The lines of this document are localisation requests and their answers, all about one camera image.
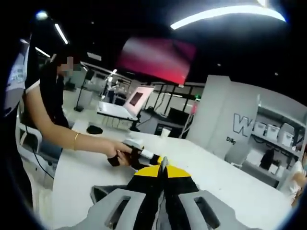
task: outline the red screen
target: red screen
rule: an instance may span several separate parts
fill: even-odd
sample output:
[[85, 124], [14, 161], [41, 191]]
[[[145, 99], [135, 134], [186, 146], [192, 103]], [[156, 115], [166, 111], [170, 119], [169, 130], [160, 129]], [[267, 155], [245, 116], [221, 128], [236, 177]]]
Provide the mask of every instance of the red screen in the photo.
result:
[[122, 49], [117, 68], [184, 84], [195, 52], [195, 46], [180, 41], [131, 37]]

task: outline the white table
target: white table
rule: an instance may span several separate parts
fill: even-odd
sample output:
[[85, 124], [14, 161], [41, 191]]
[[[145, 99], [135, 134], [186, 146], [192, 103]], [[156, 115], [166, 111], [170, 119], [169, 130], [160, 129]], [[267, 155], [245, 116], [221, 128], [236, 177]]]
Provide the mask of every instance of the white table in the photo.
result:
[[138, 120], [138, 118], [134, 115], [131, 115], [124, 106], [107, 102], [98, 102], [96, 112], [101, 115], [110, 116], [123, 120], [129, 120], [129, 121]]
[[[76, 121], [73, 129], [85, 133], [88, 122]], [[103, 136], [124, 140], [126, 133], [103, 127]], [[278, 190], [231, 166], [190, 141], [131, 132], [142, 138], [153, 153], [167, 156], [171, 164], [189, 172], [202, 190], [208, 190], [236, 212], [250, 228], [275, 229], [291, 210]], [[54, 227], [73, 226], [92, 206], [93, 185], [127, 184], [134, 174], [128, 167], [113, 168], [103, 154], [63, 150], [53, 184]]]

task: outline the shelf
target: shelf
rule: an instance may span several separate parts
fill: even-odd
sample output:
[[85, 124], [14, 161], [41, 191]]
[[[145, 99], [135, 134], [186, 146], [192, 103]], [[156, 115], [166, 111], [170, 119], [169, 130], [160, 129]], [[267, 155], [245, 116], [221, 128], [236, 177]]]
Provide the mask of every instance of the shelf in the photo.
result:
[[300, 155], [301, 155], [300, 152], [294, 151], [294, 150], [292, 150], [292, 148], [286, 147], [285, 145], [283, 145], [281, 143], [278, 143], [275, 140], [269, 139], [266, 136], [259, 135], [259, 134], [255, 133], [254, 131], [252, 131], [251, 134], [253, 136], [258, 137], [258, 138], [260, 138], [262, 140], [265, 140], [266, 142], [269, 142], [270, 144], [273, 144], [274, 146], [276, 146], [276, 147], [278, 147], [278, 148], [280, 148], [282, 150], [285, 150], [285, 151], [287, 151], [287, 152], [289, 152], [289, 153], [291, 153], [291, 154], [293, 154], [293, 155], [295, 155], [297, 157], [300, 157]]
[[269, 117], [273, 117], [275, 119], [278, 120], [282, 120], [283, 122], [286, 122], [290, 125], [292, 125], [294, 128], [304, 128], [306, 129], [306, 124], [304, 124], [303, 122], [281, 112], [278, 111], [272, 107], [269, 106], [265, 106], [265, 105], [261, 105], [258, 107], [258, 113], [265, 115], [265, 116], [269, 116]]

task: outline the black ceiling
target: black ceiling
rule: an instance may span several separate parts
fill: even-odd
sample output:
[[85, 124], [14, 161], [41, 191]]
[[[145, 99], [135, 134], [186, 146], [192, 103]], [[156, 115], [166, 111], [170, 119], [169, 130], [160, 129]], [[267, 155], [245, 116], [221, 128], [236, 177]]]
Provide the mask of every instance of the black ceiling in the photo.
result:
[[[295, 14], [300, 6], [295, 1], [269, 1], [286, 18], [287, 23], [261, 15], [241, 14], [198, 21], [175, 31], [170, 28], [173, 22], [203, 10], [230, 5], [229, 2], [233, 1], [102, 2], [46, 7], [51, 18], [61, 25], [69, 42], [81, 48], [83, 61], [112, 70], [130, 36], [174, 38], [197, 47], [188, 82], [206, 82], [208, 74], [227, 75], [232, 81], [271, 89], [306, 104], [300, 94], [304, 84], [298, 83], [303, 80], [303, 76], [297, 66], [299, 58], [296, 51], [302, 39], [299, 37], [301, 28], [297, 23], [299, 15]], [[238, 2], [258, 4], [256, 0]], [[63, 43], [54, 30], [48, 29], [46, 34], [49, 39]], [[52, 46], [45, 40], [40, 46], [45, 52], [52, 53]], [[89, 58], [86, 52], [100, 55], [102, 60]], [[149, 76], [131, 75], [122, 69], [118, 71], [141, 81], [152, 80]]]

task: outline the white cup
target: white cup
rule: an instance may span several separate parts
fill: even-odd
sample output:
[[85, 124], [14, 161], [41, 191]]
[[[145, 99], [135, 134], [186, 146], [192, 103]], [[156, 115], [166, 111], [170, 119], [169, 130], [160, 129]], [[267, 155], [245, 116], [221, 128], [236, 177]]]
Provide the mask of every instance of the white cup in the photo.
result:
[[166, 138], [168, 137], [168, 135], [170, 134], [171, 130], [167, 129], [167, 128], [162, 128], [162, 132], [161, 132], [161, 136], [162, 138]]

